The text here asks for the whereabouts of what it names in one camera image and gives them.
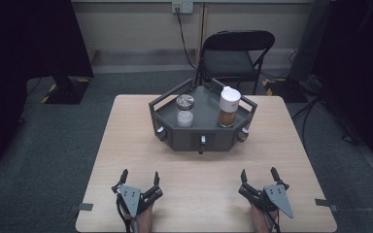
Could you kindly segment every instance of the wooden table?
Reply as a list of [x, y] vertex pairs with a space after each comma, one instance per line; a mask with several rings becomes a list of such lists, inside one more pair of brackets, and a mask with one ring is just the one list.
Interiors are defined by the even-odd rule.
[[172, 151], [153, 134], [148, 104], [155, 95], [119, 95], [111, 110], [80, 211], [80, 232], [124, 232], [111, 186], [124, 169], [126, 184], [142, 191], [160, 176], [163, 196], [153, 205], [154, 232], [253, 232], [250, 204], [238, 189], [245, 168], [256, 189], [275, 184], [276, 167], [290, 185], [294, 218], [280, 214], [283, 232], [334, 232], [337, 228], [282, 98], [247, 96], [258, 105], [250, 136], [228, 152]]

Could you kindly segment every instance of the gray tray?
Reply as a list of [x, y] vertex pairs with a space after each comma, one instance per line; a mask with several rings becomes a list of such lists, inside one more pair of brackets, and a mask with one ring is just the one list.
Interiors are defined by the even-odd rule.
[[[254, 116], [256, 103], [242, 96], [241, 103], [247, 103], [251, 109], [238, 107], [231, 127], [218, 125], [220, 112], [220, 92], [224, 84], [212, 80], [207, 85], [194, 85], [188, 80], [159, 96], [150, 103], [153, 132], [160, 141], [175, 151], [228, 151], [237, 142], [243, 143]], [[176, 98], [155, 109], [154, 106], [174, 94], [189, 94], [194, 99], [193, 125], [183, 128], [177, 124]]]

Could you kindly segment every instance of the brown liquid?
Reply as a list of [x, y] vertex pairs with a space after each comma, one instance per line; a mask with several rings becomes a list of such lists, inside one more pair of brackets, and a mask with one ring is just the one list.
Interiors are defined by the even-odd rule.
[[218, 117], [218, 123], [222, 127], [230, 127], [234, 123], [235, 112], [227, 113], [223, 110], [220, 110], [220, 115]]

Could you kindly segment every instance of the robotic arm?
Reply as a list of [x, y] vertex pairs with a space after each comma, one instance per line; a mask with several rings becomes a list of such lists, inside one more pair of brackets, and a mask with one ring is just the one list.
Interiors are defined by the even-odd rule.
[[117, 208], [120, 217], [125, 223], [126, 232], [130, 232], [131, 219], [125, 219], [120, 207], [136, 219], [136, 216], [146, 210], [154, 201], [162, 196], [162, 190], [159, 187], [159, 175], [157, 172], [155, 172], [155, 177], [153, 179], [153, 187], [145, 193], [141, 193], [141, 189], [138, 187], [125, 185], [127, 176], [128, 170], [125, 169], [120, 176], [119, 182], [112, 186], [111, 189], [117, 196]]
[[275, 185], [266, 185], [263, 190], [259, 191], [248, 184], [245, 169], [241, 173], [241, 187], [238, 192], [253, 203], [257, 208], [264, 212], [274, 223], [277, 232], [280, 232], [279, 224], [271, 217], [269, 212], [281, 210], [290, 218], [293, 218], [292, 209], [289, 204], [287, 189], [289, 185], [284, 183], [278, 175], [277, 169], [271, 168], [271, 174], [276, 182]]

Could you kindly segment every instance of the electrical outlet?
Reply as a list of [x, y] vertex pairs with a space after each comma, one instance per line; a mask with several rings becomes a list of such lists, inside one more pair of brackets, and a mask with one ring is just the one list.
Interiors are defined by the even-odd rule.
[[178, 9], [179, 13], [183, 12], [183, 3], [182, 2], [172, 2], [172, 13], [176, 13]]
[[184, 14], [192, 14], [193, 2], [183, 2], [183, 10], [181, 12]]

